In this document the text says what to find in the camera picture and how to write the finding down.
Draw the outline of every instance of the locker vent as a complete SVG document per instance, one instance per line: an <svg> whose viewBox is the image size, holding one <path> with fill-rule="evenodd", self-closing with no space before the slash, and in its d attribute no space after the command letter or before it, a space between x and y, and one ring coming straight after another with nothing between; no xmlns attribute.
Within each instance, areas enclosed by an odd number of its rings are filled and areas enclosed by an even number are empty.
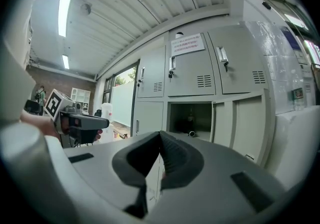
<svg viewBox="0 0 320 224"><path fill-rule="evenodd" d="M153 91L154 92L162 91L162 82L155 83L153 86L154 86L153 87Z"/></svg>
<svg viewBox="0 0 320 224"><path fill-rule="evenodd" d="M266 79L263 71L253 71L252 74L255 84L265 84Z"/></svg>
<svg viewBox="0 0 320 224"><path fill-rule="evenodd" d="M197 84L198 84L198 87L211 86L211 76L210 75L197 76Z"/></svg>

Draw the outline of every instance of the plastic sheet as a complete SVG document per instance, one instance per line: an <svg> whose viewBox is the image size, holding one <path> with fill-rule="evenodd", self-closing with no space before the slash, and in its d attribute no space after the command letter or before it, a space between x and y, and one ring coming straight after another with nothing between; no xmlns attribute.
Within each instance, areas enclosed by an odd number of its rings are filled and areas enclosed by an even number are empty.
<svg viewBox="0 0 320 224"><path fill-rule="evenodd" d="M278 26L268 22L245 22L247 28L263 50L271 75L275 113L293 111L292 90L303 88L304 79L293 49Z"/></svg>

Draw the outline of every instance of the fluorescent light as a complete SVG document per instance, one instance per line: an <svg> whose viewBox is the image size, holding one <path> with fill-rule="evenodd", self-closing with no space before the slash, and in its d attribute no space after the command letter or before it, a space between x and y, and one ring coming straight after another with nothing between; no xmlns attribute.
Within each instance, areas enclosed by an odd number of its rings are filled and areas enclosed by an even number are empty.
<svg viewBox="0 0 320 224"><path fill-rule="evenodd" d="M305 25L305 23L302 22L300 19L295 18L295 17L293 17L293 16L291 16L289 14L284 14L284 15L290 20L291 23L293 23L293 24L295 24L295 25L297 25L299 27L302 27L302 28L305 28L305 29L309 30L308 27Z"/></svg>
<svg viewBox="0 0 320 224"><path fill-rule="evenodd" d="M68 57L66 55L62 56L63 59L63 63L64 63L64 68L65 69L69 69L69 61L68 61Z"/></svg>
<svg viewBox="0 0 320 224"><path fill-rule="evenodd" d="M58 33L65 37L67 32L67 17L71 0L60 0L58 13Z"/></svg>

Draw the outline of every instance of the locker door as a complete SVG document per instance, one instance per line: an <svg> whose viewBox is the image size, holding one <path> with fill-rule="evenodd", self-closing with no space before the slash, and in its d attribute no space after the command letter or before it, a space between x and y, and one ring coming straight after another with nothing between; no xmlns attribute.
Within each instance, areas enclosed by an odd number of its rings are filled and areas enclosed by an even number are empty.
<svg viewBox="0 0 320 224"><path fill-rule="evenodd" d="M216 28L209 31L209 36L220 69L223 94L268 88L261 50L244 25Z"/></svg>
<svg viewBox="0 0 320 224"><path fill-rule="evenodd" d="M138 98L163 97L165 75L165 46L141 57L138 79Z"/></svg>
<svg viewBox="0 0 320 224"><path fill-rule="evenodd" d="M162 130L163 102L135 102L134 108L133 132L135 135ZM158 183L161 182L162 171L163 162L158 156L146 177L146 202L149 211L155 206L160 196Z"/></svg>
<svg viewBox="0 0 320 224"><path fill-rule="evenodd" d="M205 50L168 58L165 89L168 96L210 95L216 93L214 71L204 35ZM174 74L169 78L170 67Z"/></svg>
<svg viewBox="0 0 320 224"><path fill-rule="evenodd" d="M163 102L135 102L133 132L143 134L162 129Z"/></svg>

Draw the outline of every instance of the white bottle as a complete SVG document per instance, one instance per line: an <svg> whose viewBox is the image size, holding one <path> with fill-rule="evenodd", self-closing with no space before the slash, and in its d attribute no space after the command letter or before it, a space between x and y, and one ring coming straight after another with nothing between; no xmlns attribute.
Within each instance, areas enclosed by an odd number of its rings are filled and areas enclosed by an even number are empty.
<svg viewBox="0 0 320 224"><path fill-rule="evenodd" d="M107 143L114 141L114 126L111 123L112 119L112 104L111 103L103 103L101 105L101 117L109 120L109 127L102 129L100 143Z"/></svg>

